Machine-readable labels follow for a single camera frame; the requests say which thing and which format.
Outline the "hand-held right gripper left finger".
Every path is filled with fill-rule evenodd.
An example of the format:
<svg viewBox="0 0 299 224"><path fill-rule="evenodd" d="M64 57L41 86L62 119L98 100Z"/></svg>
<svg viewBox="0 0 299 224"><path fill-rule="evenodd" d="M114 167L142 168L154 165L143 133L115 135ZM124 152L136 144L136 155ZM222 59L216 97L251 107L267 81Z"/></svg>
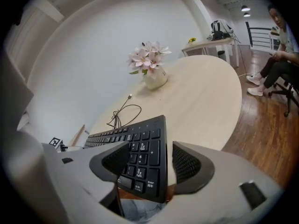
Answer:
<svg viewBox="0 0 299 224"><path fill-rule="evenodd" d="M128 161L128 144L57 152L43 145L51 180L70 224L127 224L117 180Z"/></svg>

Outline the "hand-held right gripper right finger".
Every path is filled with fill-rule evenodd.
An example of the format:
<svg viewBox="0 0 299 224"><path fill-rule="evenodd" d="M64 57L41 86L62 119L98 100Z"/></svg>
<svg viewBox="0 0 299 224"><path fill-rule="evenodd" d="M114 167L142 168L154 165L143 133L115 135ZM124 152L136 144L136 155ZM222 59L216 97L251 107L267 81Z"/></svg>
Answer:
<svg viewBox="0 0 299 224"><path fill-rule="evenodd" d="M256 224L283 194L280 186L244 158L173 142L177 184L154 224Z"/></svg>

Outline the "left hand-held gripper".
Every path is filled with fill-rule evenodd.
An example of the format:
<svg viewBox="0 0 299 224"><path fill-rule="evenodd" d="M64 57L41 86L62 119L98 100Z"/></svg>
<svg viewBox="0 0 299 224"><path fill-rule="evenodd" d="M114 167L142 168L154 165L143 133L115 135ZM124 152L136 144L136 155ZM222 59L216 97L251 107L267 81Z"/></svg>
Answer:
<svg viewBox="0 0 299 224"><path fill-rule="evenodd" d="M63 140L53 137L52 140L49 142L57 152L70 152L70 151L78 151L82 150L83 147L80 146L67 146L63 143Z"/></svg>

